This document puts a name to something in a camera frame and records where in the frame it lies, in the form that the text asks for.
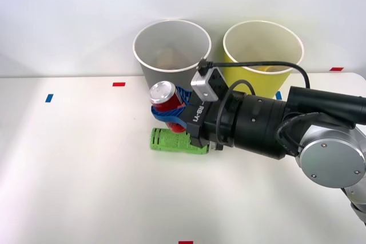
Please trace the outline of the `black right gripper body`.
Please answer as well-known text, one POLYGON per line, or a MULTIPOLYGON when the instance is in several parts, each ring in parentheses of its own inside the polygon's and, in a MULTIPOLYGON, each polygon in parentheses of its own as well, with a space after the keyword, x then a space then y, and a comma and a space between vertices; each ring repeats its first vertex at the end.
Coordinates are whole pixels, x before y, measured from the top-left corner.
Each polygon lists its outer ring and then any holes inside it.
POLYGON ((209 142, 218 143, 216 120, 220 103, 220 101, 204 102, 194 91, 192 92, 189 104, 182 113, 191 145, 203 148, 209 142))

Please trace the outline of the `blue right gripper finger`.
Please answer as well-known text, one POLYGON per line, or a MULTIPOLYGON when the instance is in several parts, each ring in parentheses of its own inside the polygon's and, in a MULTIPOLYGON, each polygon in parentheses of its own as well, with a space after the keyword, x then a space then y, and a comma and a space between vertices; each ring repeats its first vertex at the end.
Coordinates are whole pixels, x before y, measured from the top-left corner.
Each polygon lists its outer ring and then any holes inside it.
POLYGON ((174 92, 174 100, 176 105, 188 105, 192 92, 182 87, 176 86, 174 92))
POLYGON ((151 113, 156 120, 164 122, 170 130, 185 130, 186 122, 184 122, 180 115, 185 110, 185 107, 169 111, 159 111, 154 106, 151 107, 151 113))

